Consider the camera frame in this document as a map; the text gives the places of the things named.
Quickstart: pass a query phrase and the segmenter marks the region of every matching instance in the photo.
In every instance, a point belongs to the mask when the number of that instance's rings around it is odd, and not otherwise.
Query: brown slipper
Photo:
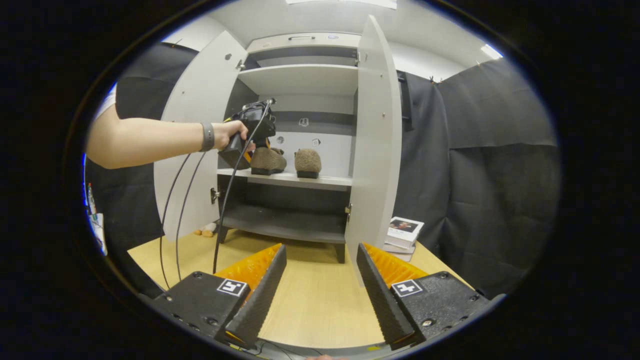
[[[253,152],[251,158],[251,173],[257,175],[271,175],[279,172],[283,172],[287,167],[287,160],[285,160],[283,150],[276,149],[274,147],[268,149],[267,147],[259,147]]]
[[[317,179],[322,163],[320,155],[313,149],[300,149],[293,154],[296,158],[296,171],[298,177],[306,177],[308,179]]]

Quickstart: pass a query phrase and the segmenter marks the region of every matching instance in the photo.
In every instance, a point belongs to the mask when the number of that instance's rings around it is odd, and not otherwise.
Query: sleeve
[[[111,91],[109,91],[107,96],[105,96],[104,100],[102,101],[102,104],[100,105],[100,108],[98,108],[98,111],[96,111],[95,116],[93,117],[94,120],[100,117],[100,115],[102,115],[105,111],[107,111],[107,109],[111,105],[114,105],[116,103],[116,87],[117,86],[118,86],[117,84],[113,85],[113,88],[111,89]]]

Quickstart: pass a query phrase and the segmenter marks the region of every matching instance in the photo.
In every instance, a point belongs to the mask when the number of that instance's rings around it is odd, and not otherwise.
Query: wooden table
[[[195,234],[179,239],[181,276],[194,271],[212,273],[215,239],[215,235],[207,238]],[[287,267],[260,338],[310,348],[361,347],[384,342],[367,291],[359,287],[350,257],[345,257],[346,263],[338,264],[334,249],[328,244],[230,230],[225,243],[220,245],[218,270],[276,243],[287,247]],[[135,247],[129,254],[166,290],[159,239]],[[163,261],[167,281],[173,286],[178,283],[175,243],[163,241]],[[419,243],[410,263],[428,274],[448,271],[462,280]]]

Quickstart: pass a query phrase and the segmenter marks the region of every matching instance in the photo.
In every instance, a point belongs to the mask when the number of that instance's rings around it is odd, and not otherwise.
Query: wristband
[[[200,152],[206,152],[213,149],[213,146],[216,144],[216,138],[213,136],[213,125],[210,122],[201,122],[202,125],[202,148]]]

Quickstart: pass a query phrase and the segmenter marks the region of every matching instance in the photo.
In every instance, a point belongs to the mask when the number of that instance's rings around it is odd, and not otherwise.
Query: black cable
[[[169,189],[169,194],[166,197],[166,204],[164,204],[164,212],[162,214],[162,222],[160,223],[160,230],[162,231],[162,234],[160,234],[160,267],[162,268],[162,276],[164,277],[164,282],[166,283],[166,289],[167,290],[169,290],[169,282],[166,280],[166,274],[164,273],[164,262],[163,262],[163,259],[162,259],[162,237],[164,236],[164,218],[166,216],[166,209],[169,207],[169,198],[171,197],[171,193],[173,192],[173,187],[175,186],[175,181],[178,180],[178,176],[182,172],[182,168],[184,167],[184,164],[187,162],[187,160],[189,159],[190,156],[191,156],[191,154],[187,154],[187,157],[184,158],[184,161],[182,162],[182,165],[180,165],[180,169],[178,169],[178,172],[176,173],[175,177],[173,178],[173,183],[171,184],[171,188]]]
[[[265,343],[267,343],[267,344],[271,344],[271,345],[275,346],[276,348],[279,348],[279,349],[280,349],[280,351],[282,351],[282,352],[283,352],[283,353],[284,353],[284,354],[285,354],[285,355],[286,355],[290,360],[293,360],[293,359],[291,359],[291,356],[289,356],[289,355],[287,354],[287,351],[285,351],[285,349],[283,349],[283,348],[279,347],[278,345],[275,345],[274,343],[272,343],[272,342],[270,342],[270,341],[266,341],[266,340],[264,340],[264,339],[262,339],[262,340],[263,340]],[[305,359],[306,359],[306,358],[308,358],[308,356],[300,355],[300,354],[298,354],[297,352],[293,352],[293,351],[291,351],[291,350],[289,350],[289,352],[290,352],[290,353],[292,353],[292,354],[296,354],[297,356],[304,357]]]
[[[178,279],[180,279],[180,281],[182,280],[182,277],[180,276],[180,260],[178,258],[178,234],[180,233],[180,223],[182,222],[184,206],[187,204],[187,196],[189,196],[189,190],[191,189],[191,184],[193,184],[193,178],[196,177],[198,167],[200,167],[200,163],[202,162],[202,159],[204,159],[204,156],[206,154],[206,152],[202,153],[202,156],[200,157],[200,160],[198,160],[196,168],[193,169],[193,175],[191,175],[191,181],[189,182],[189,186],[187,187],[187,193],[184,194],[184,201],[182,202],[182,209],[180,210],[180,218],[178,219],[178,229],[175,231],[175,264],[178,267]]]
[[[253,354],[253,353],[249,352],[249,350],[243,350],[243,351],[246,352],[247,354],[251,354],[253,356],[258,356],[258,355],[260,355],[262,353],[262,348],[264,347],[265,344],[266,343],[262,343],[262,346],[260,347],[260,351],[258,351],[256,354]]]
[[[262,113],[262,117],[260,118],[258,125],[256,125],[255,129],[253,129],[253,131],[251,132],[251,136],[249,136],[249,138],[246,140],[244,149],[240,153],[240,156],[238,156],[238,160],[236,161],[236,165],[234,166],[234,171],[231,173],[231,178],[229,179],[229,184],[227,185],[227,191],[225,192],[225,200],[222,202],[222,208],[220,209],[220,222],[218,223],[218,236],[216,237],[216,250],[214,251],[214,254],[213,254],[213,273],[212,274],[216,273],[216,265],[218,264],[218,248],[220,247],[220,242],[222,241],[222,232],[223,232],[222,225],[225,219],[225,209],[227,208],[227,199],[229,198],[229,193],[231,191],[231,184],[234,182],[234,178],[236,177],[236,171],[238,170],[238,166],[240,165],[240,160],[242,160],[247,148],[249,148],[249,144],[251,143],[251,140],[253,140],[253,136],[255,135],[255,132],[258,131],[258,129],[260,128],[260,125],[262,124],[262,121],[264,120],[265,115],[267,115],[267,112],[270,106],[271,106],[271,102],[267,103],[267,105],[264,107],[264,113]]]

